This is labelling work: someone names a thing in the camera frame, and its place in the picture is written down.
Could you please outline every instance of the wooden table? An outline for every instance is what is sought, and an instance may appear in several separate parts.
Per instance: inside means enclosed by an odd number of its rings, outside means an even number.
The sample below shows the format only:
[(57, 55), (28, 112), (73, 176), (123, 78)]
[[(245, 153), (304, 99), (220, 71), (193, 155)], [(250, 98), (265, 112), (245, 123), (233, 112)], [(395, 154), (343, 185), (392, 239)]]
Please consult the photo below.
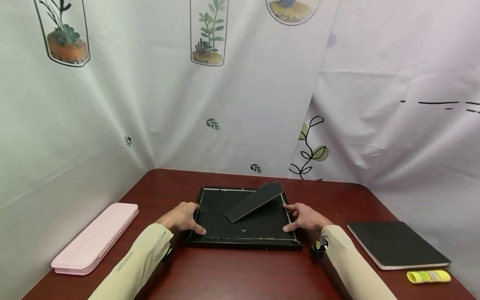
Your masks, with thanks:
[[(178, 203), (195, 202), (201, 186), (258, 188), (272, 181), (282, 182), (290, 203), (310, 205), (341, 225), (350, 237), (347, 222), (396, 220), (367, 188), (358, 184), (156, 169), (121, 200), (138, 204), (140, 213), (95, 271), (83, 277), (50, 271), (24, 299), (88, 299), (142, 230)], [(453, 276), (450, 283), (413, 285), (406, 271), (382, 271), (352, 239), (399, 300), (475, 299)], [(322, 268), (311, 263), (307, 247), (302, 252), (177, 248), (170, 268), (149, 299), (335, 300), (340, 295)]]

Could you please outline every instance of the white curtain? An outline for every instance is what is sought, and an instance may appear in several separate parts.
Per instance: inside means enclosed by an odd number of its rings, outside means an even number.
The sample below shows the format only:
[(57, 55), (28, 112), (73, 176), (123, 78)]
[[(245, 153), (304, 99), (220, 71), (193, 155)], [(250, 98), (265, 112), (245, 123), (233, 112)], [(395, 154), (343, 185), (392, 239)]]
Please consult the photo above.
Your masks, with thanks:
[(153, 168), (287, 175), (337, 0), (281, 2), (0, 3), (3, 300)]
[(289, 173), (367, 186), (477, 297), (479, 11), (476, 0), (342, 0), (303, 132), (324, 121), (300, 136)]

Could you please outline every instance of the glue stick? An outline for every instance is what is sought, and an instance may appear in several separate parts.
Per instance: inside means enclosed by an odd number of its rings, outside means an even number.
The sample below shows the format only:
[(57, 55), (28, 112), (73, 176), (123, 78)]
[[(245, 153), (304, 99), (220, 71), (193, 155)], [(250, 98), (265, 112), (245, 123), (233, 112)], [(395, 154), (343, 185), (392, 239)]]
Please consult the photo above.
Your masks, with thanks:
[(449, 282), (450, 275), (444, 270), (407, 272), (411, 283)]

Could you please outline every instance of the pink plastic case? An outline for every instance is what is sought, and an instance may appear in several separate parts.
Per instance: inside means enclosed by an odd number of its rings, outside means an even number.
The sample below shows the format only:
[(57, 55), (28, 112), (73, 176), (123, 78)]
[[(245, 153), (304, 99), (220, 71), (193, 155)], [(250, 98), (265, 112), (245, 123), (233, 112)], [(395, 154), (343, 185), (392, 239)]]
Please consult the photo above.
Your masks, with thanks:
[(87, 275), (95, 270), (138, 214), (138, 205), (114, 203), (90, 223), (57, 257), (55, 273)]

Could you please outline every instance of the sleeve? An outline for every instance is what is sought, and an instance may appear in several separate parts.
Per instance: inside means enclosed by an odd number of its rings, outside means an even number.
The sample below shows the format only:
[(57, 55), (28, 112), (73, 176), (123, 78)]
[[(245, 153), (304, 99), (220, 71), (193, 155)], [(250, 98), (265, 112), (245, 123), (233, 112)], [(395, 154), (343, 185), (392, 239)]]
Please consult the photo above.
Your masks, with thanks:
[(326, 226), (322, 236), (328, 241), (325, 253), (353, 300), (396, 300), (340, 226)]
[(149, 225), (88, 299), (132, 300), (167, 253), (172, 237), (163, 225)]

